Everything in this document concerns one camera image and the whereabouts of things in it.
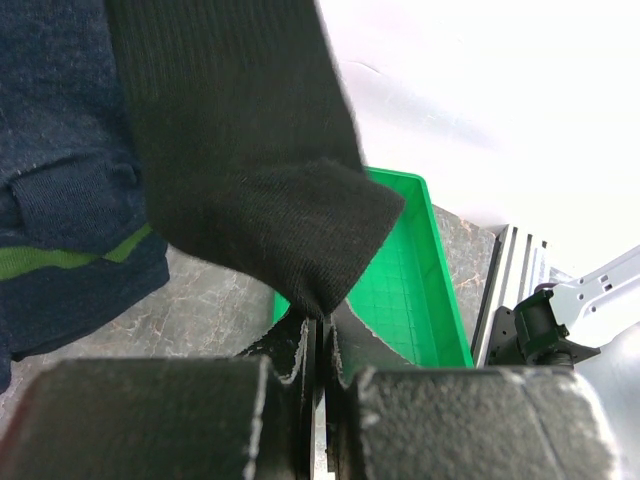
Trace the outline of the green plastic tray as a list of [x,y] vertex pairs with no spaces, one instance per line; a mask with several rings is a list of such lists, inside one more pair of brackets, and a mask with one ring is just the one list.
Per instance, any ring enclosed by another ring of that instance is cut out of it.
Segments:
[[426,182],[371,168],[405,207],[332,319],[317,327],[317,354],[336,354],[350,376],[380,369],[468,368],[471,353]]

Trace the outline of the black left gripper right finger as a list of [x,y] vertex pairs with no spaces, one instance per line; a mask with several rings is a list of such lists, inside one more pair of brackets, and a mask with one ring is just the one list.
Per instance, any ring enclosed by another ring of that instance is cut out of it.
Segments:
[[614,479],[618,447],[566,368],[426,369],[348,305],[326,321],[330,468],[340,479]]

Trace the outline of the navy green stripe sock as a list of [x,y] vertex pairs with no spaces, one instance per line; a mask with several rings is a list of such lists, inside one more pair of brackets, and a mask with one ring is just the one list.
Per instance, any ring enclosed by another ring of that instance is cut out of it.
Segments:
[[1,5],[1,384],[169,278],[100,1]]

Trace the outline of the black beige stripe sock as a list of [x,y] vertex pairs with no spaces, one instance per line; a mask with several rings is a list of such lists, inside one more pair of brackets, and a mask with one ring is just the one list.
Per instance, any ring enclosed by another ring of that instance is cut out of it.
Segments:
[[311,1],[110,1],[151,226],[303,315],[332,313],[403,199],[362,164]]

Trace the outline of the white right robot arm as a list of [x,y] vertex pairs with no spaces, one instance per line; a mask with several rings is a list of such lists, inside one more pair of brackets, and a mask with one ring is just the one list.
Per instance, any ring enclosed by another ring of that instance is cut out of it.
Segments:
[[500,241],[472,343],[477,366],[565,366],[597,393],[621,455],[639,476],[639,250],[572,279],[547,248]]

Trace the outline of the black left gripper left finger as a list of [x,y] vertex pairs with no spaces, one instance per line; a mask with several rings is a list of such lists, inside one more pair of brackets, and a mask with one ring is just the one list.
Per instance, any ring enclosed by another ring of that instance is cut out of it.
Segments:
[[233,357],[65,361],[26,390],[5,479],[307,479],[316,326]]

